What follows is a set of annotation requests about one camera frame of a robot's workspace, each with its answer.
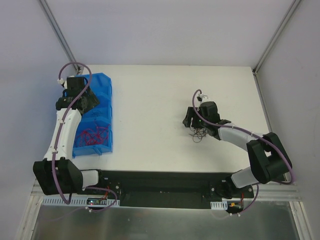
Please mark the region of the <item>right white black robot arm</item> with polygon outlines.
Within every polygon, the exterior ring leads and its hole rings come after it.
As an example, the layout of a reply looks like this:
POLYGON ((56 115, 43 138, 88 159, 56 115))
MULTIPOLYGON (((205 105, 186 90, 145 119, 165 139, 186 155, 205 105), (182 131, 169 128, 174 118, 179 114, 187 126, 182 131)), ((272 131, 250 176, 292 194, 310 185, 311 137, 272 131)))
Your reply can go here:
POLYGON ((290 185, 294 181, 280 181, 286 173, 293 174, 292 163, 279 139, 273 133, 257 134, 236 126, 231 121, 221 119, 215 102, 207 101, 199 107, 189 106, 182 121, 186 128, 205 130, 211 137, 231 143, 248 154, 249 167, 239 170, 229 177, 225 192, 237 197, 243 187, 254 184, 278 182, 290 185))

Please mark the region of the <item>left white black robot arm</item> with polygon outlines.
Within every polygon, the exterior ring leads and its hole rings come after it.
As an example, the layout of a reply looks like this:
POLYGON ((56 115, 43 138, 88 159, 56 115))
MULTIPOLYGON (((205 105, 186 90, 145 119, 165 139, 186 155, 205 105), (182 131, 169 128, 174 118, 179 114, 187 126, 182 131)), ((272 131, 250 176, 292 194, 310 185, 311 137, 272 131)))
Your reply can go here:
POLYGON ((43 160, 33 164, 33 173, 47 196, 79 194, 89 188, 99 195, 106 183, 95 169, 79 170, 73 163, 73 147, 77 128, 83 114, 99 105, 84 76, 70 76, 60 80, 64 90, 55 103, 56 124, 52 140, 43 160))

